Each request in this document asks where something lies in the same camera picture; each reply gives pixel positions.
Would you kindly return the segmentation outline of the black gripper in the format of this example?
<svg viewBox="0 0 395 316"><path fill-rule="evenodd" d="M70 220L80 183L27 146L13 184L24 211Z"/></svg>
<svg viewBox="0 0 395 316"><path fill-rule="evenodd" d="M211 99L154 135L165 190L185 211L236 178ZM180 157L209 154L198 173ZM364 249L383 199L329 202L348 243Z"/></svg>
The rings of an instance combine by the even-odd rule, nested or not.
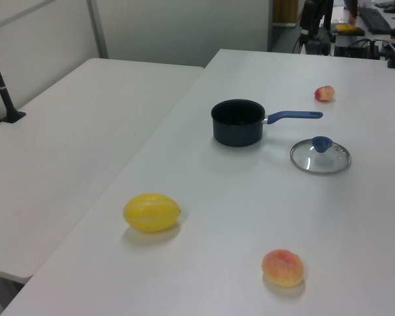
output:
<svg viewBox="0 0 395 316"><path fill-rule="evenodd" d="M312 25L317 16L319 8L319 2L314 0L307 0L303 4L302 16L300 19L300 28L302 29L301 34L308 35L308 30L312 28ZM311 31L311 36L315 37L317 30Z"/></svg>

